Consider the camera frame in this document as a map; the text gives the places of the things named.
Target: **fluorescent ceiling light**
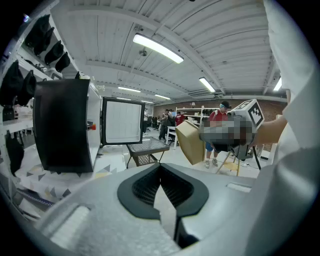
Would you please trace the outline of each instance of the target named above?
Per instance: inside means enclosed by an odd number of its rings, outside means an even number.
[[[131,101],[131,99],[129,99],[129,98],[119,98],[119,97],[116,97],[116,98],[119,99],[119,100]]]
[[[276,84],[276,86],[274,87],[274,91],[279,91],[280,87],[282,86],[282,78],[280,77],[278,83]]]
[[[128,91],[133,91],[133,92],[137,92],[137,93],[140,93],[140,92],[141,92],[140,90],[135,90],[135,89],[125,88],[125,87],[120,87],[120,86],[118,86],[118,89],[121,89],[121,90],[128,90]]]
[[[209,89],[211,93],[214,93],[216,90],[211,86],[211,84],[204,77],[199,78],[200,82],[204,84],[205,87]]]
[[[179,56],[178,54],[174,53],[172,50],[168,49],[164,45],[142,35],[142,34],[135,34],[133,38],[133,42],[148,47],[160,54],[163,54],[164,56],[168,57],[169,59],[173,60],[176,63],[181,63],[184,61],[184,58]]]
[[[164,98],[164,99],[166,99],[166,100],[171,100],[171,99],[170,99],[170,98],[168,98],[168,97],[161,96],[161,95],[158,95],[158,94],[155,94],[154,96],[158,96],[158,97]]]
[[[150,102],[150,101],[145,101],[145,100],[141,100],[141,102],[145,102],[145,103],[150,103],[150,104],[154,104],[153,102]]]

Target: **man in red shirt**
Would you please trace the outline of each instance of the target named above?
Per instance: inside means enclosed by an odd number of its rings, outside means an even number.
[[[220,109],[213,111],[209,117],[210,126],[219,127],[221,126],[222,121],[228,121],[228,116],[227,116],[228,109],[231,109],[229,102],[225,100],[222,101],[220,103]],[[219,150],[219,145],[214,146],[212,143],[206,142],[205,149],[206,149],[205,167],[206,168],[210,167],[210,157],[211,157],[212,151],[214,151],[212,163],[213,165],[218,166],[217,156],[221,152],[221,150]]]
[[[175,125],[180,125],[185,120],[185,116],[181,114],[180,111],[177,112],[177,115],[175,116]]]

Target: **white ceiling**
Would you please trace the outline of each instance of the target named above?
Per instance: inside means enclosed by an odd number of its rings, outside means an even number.
[[[51,14],[69,54],[83,73],[94,76],[101,95],[111,89],[114,97],[163,103],[154,95],[190,101],[284,93],[273,92],[280,72],[260,0],[60,0]],[[140,56],[144,47],[133,43],[135,33],[184,61],[177,64],[149,48]],[[210,81],[215,94],[200,77]]]

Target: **cardboard box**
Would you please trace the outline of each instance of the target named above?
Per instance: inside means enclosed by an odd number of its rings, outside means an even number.
[[[206,144],[199,139],[199,128],[189,121],[184,121],[175,128],[175,132],[180,148],[190,164],[203,162]]]

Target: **sneaker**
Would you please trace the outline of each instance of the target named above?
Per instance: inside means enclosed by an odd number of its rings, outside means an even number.
[[[217,161],[217,159],[212,159],[212,163],[213,163],[214,166],[218,166],[218,161]]]

